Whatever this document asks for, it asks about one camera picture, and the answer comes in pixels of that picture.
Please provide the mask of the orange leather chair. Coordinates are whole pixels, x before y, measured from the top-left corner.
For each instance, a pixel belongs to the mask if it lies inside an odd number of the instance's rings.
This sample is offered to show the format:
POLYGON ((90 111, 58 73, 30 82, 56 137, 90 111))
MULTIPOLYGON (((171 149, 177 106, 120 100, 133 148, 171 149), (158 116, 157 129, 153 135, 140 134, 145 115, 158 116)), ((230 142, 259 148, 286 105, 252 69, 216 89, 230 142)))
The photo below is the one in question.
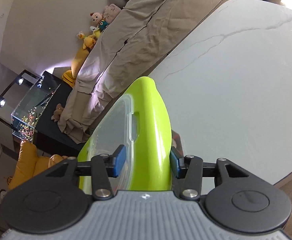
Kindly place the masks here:
POLYGON ((67 156, 57 154, 51 157, 38 156, 37 148, 34 144, 22 141, 14 175, 8 185, 9 190, 16 188, 64 159, 67 159, 67 156))

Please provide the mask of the black cabinet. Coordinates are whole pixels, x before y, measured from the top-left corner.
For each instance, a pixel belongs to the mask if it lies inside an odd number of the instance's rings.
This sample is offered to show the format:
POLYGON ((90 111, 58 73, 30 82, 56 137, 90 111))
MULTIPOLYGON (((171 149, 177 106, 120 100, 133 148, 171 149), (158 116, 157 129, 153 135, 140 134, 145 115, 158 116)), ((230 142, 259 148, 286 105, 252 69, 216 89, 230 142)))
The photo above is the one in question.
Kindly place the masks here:
POLYGON ((57 104, 66 105, 66 100, 72 88, 66 82, 47 71, 43 72, 43 76, 43 87, 53 88, 54 94, 37 122, 33 144, 49 155, 58 154, 77 157, 84 144, 76 144, 68 135, 62 133, 58 124, 51 119, 57 104))

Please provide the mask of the small brown teddy bear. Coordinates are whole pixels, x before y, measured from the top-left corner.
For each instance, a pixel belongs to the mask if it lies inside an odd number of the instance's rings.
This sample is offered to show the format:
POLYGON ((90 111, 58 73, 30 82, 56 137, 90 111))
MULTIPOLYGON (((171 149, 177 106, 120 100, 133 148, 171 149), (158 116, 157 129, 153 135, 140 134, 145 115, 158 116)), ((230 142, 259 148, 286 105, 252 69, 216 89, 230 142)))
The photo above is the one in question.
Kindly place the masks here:
POLYGON ((51 116, 51 120, 53 120, 54 122, 59 121, 63 110, 64 110, 64 107, 62 107, 61 103, 57 104, 53 112, 53 115, 51 116))

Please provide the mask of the black metal lamp frame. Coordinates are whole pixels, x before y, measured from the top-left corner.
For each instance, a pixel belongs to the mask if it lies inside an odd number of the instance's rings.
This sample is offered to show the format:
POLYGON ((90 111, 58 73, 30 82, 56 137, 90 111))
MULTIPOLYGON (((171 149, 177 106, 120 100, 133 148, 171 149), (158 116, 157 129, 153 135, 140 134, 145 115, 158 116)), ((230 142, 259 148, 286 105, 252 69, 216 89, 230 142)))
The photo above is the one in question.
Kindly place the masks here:
POLYGON ((12 131, 18 131, 20 121, 14 121, 13 112, 40 76, 24 69, 0 94, 0 122, 12 131))

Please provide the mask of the yellow cushion near tank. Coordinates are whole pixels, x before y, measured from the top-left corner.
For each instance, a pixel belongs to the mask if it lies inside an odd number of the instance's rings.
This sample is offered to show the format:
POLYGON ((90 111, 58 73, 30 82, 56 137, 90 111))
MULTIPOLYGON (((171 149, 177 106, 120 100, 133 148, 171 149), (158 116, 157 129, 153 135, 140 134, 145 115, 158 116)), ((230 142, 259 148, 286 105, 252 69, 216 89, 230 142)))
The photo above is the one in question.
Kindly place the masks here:
POLYGON ((80 48, 77 51, 74 59, 72 60, 71 69, 67 70, 66 72, 64 72, 62 74, 62 76, 61 76, 62 81, 66 82, 71 87, 73 87, 75 85, 75 81, 76 81, 77 75, 79 73, 79 70, 83 66, 89 53, 90 53, 89 49, 80 48))

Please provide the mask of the beige sofa with cover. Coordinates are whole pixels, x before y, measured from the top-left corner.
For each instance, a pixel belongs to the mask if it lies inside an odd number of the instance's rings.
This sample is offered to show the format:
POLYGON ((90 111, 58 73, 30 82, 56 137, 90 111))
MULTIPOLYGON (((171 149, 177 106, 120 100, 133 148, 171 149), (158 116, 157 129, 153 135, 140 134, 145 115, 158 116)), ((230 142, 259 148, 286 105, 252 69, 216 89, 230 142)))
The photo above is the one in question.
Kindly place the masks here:
POLYGON ((76 144, 86 142, 105 107, 226 1, 129 0, 79 70, 60 131, 76 144))

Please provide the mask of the baby doll plush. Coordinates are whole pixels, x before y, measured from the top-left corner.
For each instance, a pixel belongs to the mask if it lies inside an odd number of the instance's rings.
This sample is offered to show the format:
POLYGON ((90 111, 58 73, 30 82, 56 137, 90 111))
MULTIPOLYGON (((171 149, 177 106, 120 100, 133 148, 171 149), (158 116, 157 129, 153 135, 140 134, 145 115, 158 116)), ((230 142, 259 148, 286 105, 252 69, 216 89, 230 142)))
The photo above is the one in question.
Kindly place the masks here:
POLYGON ((99 12, 90 13, 92 25, 98 28, 100 31, 104 31, 109 25, 99 12))

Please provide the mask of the glass fish tank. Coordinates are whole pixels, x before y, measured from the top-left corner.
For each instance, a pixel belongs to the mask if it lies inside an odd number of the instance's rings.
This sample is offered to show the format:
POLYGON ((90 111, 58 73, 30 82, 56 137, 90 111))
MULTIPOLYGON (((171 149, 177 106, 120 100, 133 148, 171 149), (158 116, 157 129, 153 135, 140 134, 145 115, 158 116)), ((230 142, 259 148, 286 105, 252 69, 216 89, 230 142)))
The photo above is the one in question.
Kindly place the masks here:
POLYGON ((60 84, 61 79, 49 73, 36 80, 11 113, 14 136, 33 140, 36 125, 60 84))

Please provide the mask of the yellow duck plush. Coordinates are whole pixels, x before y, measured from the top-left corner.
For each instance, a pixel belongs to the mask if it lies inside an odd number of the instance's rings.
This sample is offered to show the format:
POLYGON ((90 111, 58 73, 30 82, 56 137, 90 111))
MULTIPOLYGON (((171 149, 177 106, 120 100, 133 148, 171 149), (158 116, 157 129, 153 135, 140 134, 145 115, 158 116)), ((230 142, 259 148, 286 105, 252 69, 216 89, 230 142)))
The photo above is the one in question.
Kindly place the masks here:
POLYGON ((90 26, 90 31, 90 35, 85 35, 82 31, 77 34, 77 38, 83 40, 83 50, 92 50, 101 35, 101 31, 97 27, 90 26))

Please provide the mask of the lime green cutting board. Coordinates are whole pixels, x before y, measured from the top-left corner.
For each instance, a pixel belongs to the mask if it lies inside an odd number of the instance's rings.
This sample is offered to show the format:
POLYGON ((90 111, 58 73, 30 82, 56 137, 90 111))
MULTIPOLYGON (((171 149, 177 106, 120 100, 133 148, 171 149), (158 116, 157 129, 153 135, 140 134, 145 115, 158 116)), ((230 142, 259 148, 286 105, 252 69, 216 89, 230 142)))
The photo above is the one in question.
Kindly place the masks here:
POLYGON ((147 76, 135 80, 124 94, 130 94, 134 99, 134 117, 137 122, 134 169, 127 190, 169 190, 172 134, 164 101, 153 79, 147 76))

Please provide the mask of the clear plastic container lid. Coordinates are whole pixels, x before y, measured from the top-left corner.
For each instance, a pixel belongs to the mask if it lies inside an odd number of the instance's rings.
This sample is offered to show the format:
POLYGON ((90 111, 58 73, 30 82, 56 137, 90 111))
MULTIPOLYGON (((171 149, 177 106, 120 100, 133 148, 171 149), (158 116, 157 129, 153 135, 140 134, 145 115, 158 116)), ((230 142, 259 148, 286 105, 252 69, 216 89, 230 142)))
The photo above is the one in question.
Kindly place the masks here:
POLYGON ((134 117, 134 99, 122 95, 97 125, 89 140, 81 149, 78 161, 90 161, 95 155, 113 154, 120 145, 126 148, 125 162, 120 175, 110 178, 113 192, 127 190, 134 169, 134 142, 137 137, 134 117))

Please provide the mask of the pink plush toy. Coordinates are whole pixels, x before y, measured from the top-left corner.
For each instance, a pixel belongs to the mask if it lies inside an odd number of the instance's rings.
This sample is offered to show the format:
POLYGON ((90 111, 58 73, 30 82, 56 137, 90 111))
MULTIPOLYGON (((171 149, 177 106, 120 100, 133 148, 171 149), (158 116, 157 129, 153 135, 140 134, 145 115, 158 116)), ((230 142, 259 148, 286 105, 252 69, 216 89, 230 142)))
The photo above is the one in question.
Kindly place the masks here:
POLYGON ((118 16, 121 12, 121 8, 117 7, 115 4, 110 4, 105 6, 103 11, 103 19, 108 23, 112 23, 113 20, 118 16))

